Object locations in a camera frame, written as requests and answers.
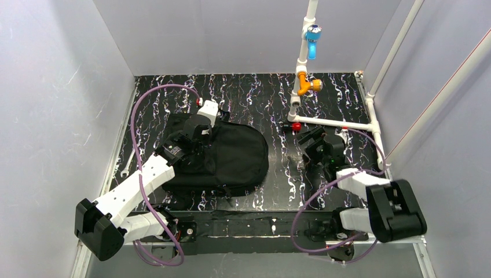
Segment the black student backpack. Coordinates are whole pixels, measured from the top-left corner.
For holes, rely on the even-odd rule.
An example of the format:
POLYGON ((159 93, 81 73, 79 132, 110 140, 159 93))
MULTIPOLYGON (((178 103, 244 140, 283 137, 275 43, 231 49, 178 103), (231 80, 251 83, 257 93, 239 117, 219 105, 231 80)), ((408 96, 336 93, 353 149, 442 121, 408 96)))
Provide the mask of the black student backpack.
POLYGON ((175 177, 162 187, 170 192, 213 191, 228 197, 244 196, 261 186, 269 169, 269 147, 263 134, 251 126, 217 119, 210 146, 187 152, 178 145, 185 122, 211 125, 198 114, 171 114, 162 145, 154 153, 167 160, 175 177))

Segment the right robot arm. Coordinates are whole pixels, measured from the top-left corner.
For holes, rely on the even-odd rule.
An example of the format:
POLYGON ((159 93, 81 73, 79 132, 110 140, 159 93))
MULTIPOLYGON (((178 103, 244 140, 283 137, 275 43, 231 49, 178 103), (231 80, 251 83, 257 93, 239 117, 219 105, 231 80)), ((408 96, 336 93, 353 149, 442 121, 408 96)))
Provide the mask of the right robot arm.
POLYGON ((382 171, 352 167, 344 155, 346 140, 323 127, 299 134, 299 143, 305 146, 307 161, 321 166, 333 187, 367 203, 366 208, 335 209, 331 220, 311 228, 309 235, 364 232, 387 243, 426 234, 426 219, 407 180, 391 181, 381 176, 382 171))

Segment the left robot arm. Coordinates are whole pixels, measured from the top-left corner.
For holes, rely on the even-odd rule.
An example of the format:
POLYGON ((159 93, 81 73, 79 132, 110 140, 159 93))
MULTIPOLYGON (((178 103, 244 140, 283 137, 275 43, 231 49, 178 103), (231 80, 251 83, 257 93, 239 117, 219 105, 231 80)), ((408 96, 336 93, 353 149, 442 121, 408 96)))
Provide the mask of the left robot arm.
POLYGON ((75 236, 100 261, 112 258, 128 242, 167 234, 169 219, 153 207, 145 214, 130 216, 140 203, 149 205, 148 195, 175 177, 175 166, 187 164, 203 153, 216 117, 190 115, 182 129, 171 133, 146 162, 137 161, 136 171, 120 185, 94 201, 81 200, 75 211, 75 236))

